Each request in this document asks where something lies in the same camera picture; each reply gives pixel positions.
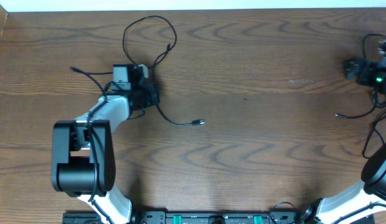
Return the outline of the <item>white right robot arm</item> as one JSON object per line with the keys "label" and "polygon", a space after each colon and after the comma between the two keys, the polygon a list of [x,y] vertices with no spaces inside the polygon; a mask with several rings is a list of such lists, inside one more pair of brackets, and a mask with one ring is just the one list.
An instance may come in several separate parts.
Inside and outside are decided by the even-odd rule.
{"label": "white right robot arm", "polygon": [[296,223],[354,223],[375,213],[386,212],[386,140],[373,155],[366,153],[372,135],[380,134],[377,125],[386,119],[386,56],[381,61],[364,58],[347,60],[344,68],[348,79],[356,79],[372,88],[374,108],[384,109],[373,122],[365,140],[362,156],[367,159],[358,182],[341,193],[320,198],[300,215]]}

